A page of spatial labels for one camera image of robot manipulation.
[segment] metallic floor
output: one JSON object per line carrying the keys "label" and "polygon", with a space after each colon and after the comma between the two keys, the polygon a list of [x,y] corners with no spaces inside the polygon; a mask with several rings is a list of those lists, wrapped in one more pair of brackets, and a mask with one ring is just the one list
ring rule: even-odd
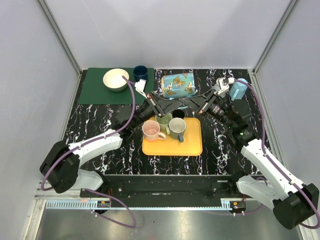
{"label": "metallic floor", "polygon": [[[257,202],[249,202],[251,209]],[[124,210],[105,213],[132,224]],[[220,216],[205,211],[134,211],[138,228],[118,226],[89,210],[45,209],[37,240],[301,240],[300,230],[283,228],[271,210],[263,207],[247,216]]]}

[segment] orange tray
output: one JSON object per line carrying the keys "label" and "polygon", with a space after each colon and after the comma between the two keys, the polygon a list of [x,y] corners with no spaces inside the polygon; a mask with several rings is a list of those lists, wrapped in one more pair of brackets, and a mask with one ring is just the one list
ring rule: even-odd
{"label": "orange tray", "polygon": [[143,138],[142,151],[151,156],[198,156],[202,153],[202,137],[200,121],[195,117],[185,117],[186,123],[183,142],[166,135],[165,140],[155,142],[146,141]]}

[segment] pink mug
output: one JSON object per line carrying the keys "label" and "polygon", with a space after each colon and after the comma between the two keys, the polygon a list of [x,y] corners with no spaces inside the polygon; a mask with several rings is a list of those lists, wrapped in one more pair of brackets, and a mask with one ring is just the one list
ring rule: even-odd
{"label": "pink mug", "polygon": [[160,125],[156,121],[146,121],[142,125],[142,132],[145,140],[148,142],[155,142],[157,140],[165,140],[166,135],[160,132]]}

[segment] white bowl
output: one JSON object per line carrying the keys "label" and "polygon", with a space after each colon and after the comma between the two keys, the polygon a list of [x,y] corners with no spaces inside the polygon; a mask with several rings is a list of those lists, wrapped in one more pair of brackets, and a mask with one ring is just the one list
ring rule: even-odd
{"label": "white bowl", "polygon": [[113,92],[120,92],[128,86],[122,76],[125,76],[129,80],[129,73],[127,71],[120,68],[111,69],[103,76],[103,84]]}

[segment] green mat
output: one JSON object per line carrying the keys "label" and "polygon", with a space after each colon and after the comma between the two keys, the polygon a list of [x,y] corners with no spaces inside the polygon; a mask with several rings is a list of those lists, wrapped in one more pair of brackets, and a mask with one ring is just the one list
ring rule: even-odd
{"label": "green mat", "polygon": [[[132,104],[132,97],[129,87],[120,92],[113,92],[107,89],[104,85],[103,78],[106,72],[113,68],[88,68],[81,90],[79,104],[111,104],[111,105],[128,105]],[[135,82],[133,68],[121,68],[129,73],[129,80]],[[148,68],[148,82],[145,93],[150,93],[154,90],[155,69]],[[145,98],[134,90],[135,103],[142,104]]]}

